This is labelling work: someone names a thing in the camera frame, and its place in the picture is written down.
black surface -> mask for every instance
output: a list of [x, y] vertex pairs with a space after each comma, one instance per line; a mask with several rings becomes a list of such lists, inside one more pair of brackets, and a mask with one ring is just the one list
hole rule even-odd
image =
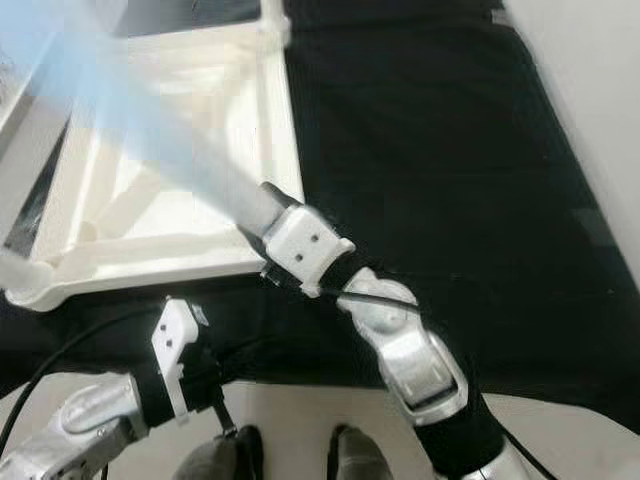
[[[309, 203], [414, 290], [484, 390], [640, 433], [638, 295], [574, 216], [596, 206], [517, 35], [471, 2], [294, 5], [286, 60]], [[168, 293], [202, 304], [224, 380], [380, 385], [330, 300], [252, 276], [86, 295], [47, 315], [2, 300], [1, 393], [84, 326]], [[105, 333], [61, 369], [146, 371], [155, 321]]]

black cloth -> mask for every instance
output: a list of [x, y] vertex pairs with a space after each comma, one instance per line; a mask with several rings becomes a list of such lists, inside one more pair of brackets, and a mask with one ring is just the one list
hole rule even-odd
[[[640, 433], [637, 291], [615, 246], [595, 245], [575, 215], [597, 206], [526, 48], [491, 22], [494, 3], [290, 2], [306, 198], [413, 289], [485, 391], [581, 405]], [[247, 276], [83, 295], [48, 314], [2, 300], [0, 392], [86, 325], [157, 310], [167, 294], [203, 306], [227, 381], [381, 385], [331, 300]], [[152, 366], [155, 321], [120, 324], [59, 369]]]

